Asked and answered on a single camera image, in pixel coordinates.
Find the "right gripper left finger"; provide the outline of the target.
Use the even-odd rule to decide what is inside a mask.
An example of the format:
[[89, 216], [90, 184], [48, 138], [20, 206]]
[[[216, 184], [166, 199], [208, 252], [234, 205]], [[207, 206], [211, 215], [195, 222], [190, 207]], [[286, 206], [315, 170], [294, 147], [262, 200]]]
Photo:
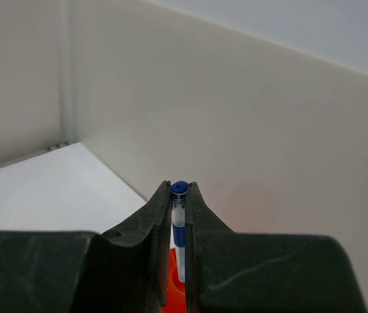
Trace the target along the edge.
[[0, 312], [159, 312], [166, 304], [171, 199], [105, 231], [0, 231]]

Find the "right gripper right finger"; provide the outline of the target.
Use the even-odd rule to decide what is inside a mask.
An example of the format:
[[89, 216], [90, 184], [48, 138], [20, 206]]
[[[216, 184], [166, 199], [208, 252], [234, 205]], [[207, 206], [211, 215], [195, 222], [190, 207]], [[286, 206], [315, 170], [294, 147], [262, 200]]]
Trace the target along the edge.
[[185, 200], [188, 312], [365, 312], [350, 259], [325, 235], [238, 233], [205, 203]]

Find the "blue pen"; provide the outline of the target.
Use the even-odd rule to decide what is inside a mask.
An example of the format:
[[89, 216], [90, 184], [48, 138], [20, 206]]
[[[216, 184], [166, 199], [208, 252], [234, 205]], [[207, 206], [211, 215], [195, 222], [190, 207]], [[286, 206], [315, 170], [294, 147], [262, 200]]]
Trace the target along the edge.
[[171, 186], [172, 201], [172, 233], [176, 248], [177, 277], [185, 282], [185, 197], [189, 184], [185, 181], [177, 181]]

